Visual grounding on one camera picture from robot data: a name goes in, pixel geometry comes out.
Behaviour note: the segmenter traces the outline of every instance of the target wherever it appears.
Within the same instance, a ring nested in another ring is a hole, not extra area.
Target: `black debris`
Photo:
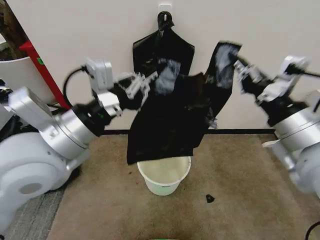
[[[215,198],[213,196],[211,196],[210,194],[205,195],[205,198],[206,198],[206,202],[208,204],[212,203],[215,200]]]

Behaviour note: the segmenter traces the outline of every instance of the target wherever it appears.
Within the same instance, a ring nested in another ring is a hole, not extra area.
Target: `bucket rim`
[[[178,184],[178,183],[180,183],[183,179],[185,179],[186,176],[188,175],[189,171],[190,171],[190,168],[191,168],[191,156],[178,156],[178,157],[174,157],[174,158],[188,158],[188,168],[187,168],[185,174],[184,174],[180,179],[178,179],[177,181],[174,181],[174,182],[170,182],[170,183],[160,183],[160,182],[156,182],[156,181],[153,181],[152,179],[150,179],[148,176],[146,176],[146,175],[144,174],[144,172],[142,171],[141,167],[140,167],[141,161],[138,161],[138,162],[137,162],[137,166],[138,166],[138,169],[139,169],[140,174],[144,177],[144,179],[148,180],[150,183],[155,184],[155,185],[158,185],[158,186],[161,186],[161,187],[169,187],[169,186]]]

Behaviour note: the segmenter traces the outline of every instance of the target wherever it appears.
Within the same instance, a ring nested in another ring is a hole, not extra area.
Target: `plastic bucket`
[[[166,196],[172,194],[189,173],[191,157],[139,161],[137,165],[148,189],[158,196]]]

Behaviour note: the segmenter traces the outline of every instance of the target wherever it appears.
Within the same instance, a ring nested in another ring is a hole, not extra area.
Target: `carpet floor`
[[[29,200],[18,209],[5,240],[46,240],[65,188]]]
[[[137,165],[127,165],[125,135],[97,138],[81,176],[64,192],[47,240],[302,240],[320,217],[319,200],[296,190],[261,147],[273,139],[206,135],[178,189],[156,196]],[[317,237],[319,229],[310,240]]]

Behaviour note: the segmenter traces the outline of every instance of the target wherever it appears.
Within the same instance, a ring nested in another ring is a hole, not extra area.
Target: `black cloth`
[[[195,47],[180,36],[171,27],[174,26],[169,12],[158,15],[159,29],[154,33],[133,43],[133,66],[136,73],[145,76],[155,70],[160,73],[164,60],[177,62],[178,74],[188,75],[195,54]]]
[[[177,57],[175,60],[157,57],[157,62],[139,65],[145,70],[156,68],[159,76],[150,85],[149,97],[131,125],[129,165],[193,156],[193,149],[199,146],[232,93],[235,58],[230,55],[237,55],[239,50],[237,44],[219,42],[205,75],[181,74]]]

